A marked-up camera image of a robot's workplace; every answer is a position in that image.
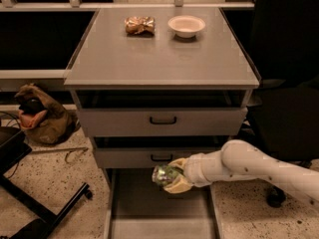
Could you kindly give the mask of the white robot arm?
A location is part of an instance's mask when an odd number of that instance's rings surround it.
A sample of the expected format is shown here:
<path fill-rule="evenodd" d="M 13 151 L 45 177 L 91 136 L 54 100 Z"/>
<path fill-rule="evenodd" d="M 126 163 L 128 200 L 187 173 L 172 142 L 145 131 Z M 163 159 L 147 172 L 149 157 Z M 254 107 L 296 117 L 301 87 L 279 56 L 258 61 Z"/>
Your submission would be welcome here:
<path fill-rule="evenodd" d="M 216 181 L 261 179 L 319 209 L 319 172 L 280 161 L 243 140 L 230 140 L 221 150 L 193 154 L 169 164 L 182 173 L 163 189 L 182 193 Z"/>

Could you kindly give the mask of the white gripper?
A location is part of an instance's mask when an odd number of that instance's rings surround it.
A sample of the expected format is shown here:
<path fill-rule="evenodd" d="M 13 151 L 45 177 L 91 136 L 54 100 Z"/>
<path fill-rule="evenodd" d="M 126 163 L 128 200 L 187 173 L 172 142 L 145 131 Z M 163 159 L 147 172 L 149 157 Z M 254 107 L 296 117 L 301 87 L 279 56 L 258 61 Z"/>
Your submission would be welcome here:
<path fill-rule="evenodd" d="M 170 194 L 184 193 L 193 186 L 204 187 L 212 183 L 208 176 L 212 172 L 213 159 L 207 154 L 199 153 L 188 158 L 178 158 L 168 165 L 183 170 L 186 177 L 180 176 L 163 188 Z"/>

